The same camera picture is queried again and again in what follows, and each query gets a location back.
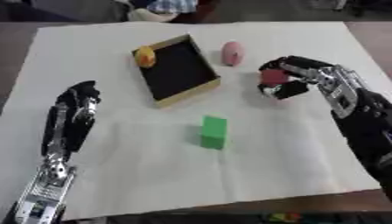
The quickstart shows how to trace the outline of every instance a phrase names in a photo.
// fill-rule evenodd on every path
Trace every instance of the red object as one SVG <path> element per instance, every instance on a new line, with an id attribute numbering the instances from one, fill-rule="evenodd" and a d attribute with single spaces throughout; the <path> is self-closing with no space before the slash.
<path id="1" fill-rule="evenodd" d="M 282 70 L 278 69 L 267 69 L 263 70 L 260 74 L 260 83 L 274 87 L 276 85 L 289 81 L 289 76 Z"/>

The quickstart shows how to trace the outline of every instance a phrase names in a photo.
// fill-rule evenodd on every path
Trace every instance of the wooden table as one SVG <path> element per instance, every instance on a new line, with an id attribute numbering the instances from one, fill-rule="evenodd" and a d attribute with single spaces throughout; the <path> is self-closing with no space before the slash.
<path id="1" fill-rule="evenodd" d="M 12 90 L 37 29 L 58 25 L 65 24 L 0 23 L 0 49 L 2 49 L 0 51 L 0 108 Z M 346 25 L 380 67 L 391 76 L 392 23 L 352 22 L 346 23 Z M 256 211 L 392 211 L 392 203 L 388 201 L 382 191 L 372 190 L 197 207 L 192 208 L 192 211 L 247 213 Z"/>

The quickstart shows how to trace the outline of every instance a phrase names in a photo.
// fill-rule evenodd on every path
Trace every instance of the screw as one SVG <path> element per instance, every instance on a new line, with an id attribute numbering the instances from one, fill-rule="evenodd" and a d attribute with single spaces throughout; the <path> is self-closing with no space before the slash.
<path id="1" fill-rule="evenodd" d="M 369 106 L 365 106 L 365 107 L 363 107 L 363 112 L 368 112 L 370 110 L 370 107 Z"/>

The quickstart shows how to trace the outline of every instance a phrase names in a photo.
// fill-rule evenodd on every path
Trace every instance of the colored object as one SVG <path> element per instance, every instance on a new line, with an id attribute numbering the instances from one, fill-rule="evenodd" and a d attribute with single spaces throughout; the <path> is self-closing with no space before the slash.
<path id="1" fill-rule="evenodd" d="M 261 71 L 260 83 L 273 88 L 276 85 L 289 81 L 289 76 L 282 70 L 267 69 Z"/>
<path id="2" fill-rule="evenodd" d="M 231 67 L 237 66 L 241 63 L 243 55 L 243 47 L 238 42 L 227 42 L 222 48 L 222 62 L 225 65 Z"/>
<path id="3" fill-rule="evenodd" d="M 156 62 L 154 50 L 152 50 L 152 48 L 147 45 L 141 46 L 136 51 L 135 60 L 140 67 L 153 67 Z"/>
<path id="4" fill-rule="evenodd" d="M 201 128 L 201 146 L 208 149 L 223 149 L 226 141 L 228 121 L 219 117 L 204 116 Z"/>

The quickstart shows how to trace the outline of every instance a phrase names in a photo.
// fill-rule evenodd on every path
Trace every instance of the wooden tray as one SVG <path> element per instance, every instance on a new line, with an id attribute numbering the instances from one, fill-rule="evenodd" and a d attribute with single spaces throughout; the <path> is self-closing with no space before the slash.
<path id="1" fill-rule="evenodd" d="M 157 63 L 151 68 L 140 69 L 159 108 L 221 84 L 221 77 L 208 64 L 190 35 L 150 47 L 155 51 Z"/>

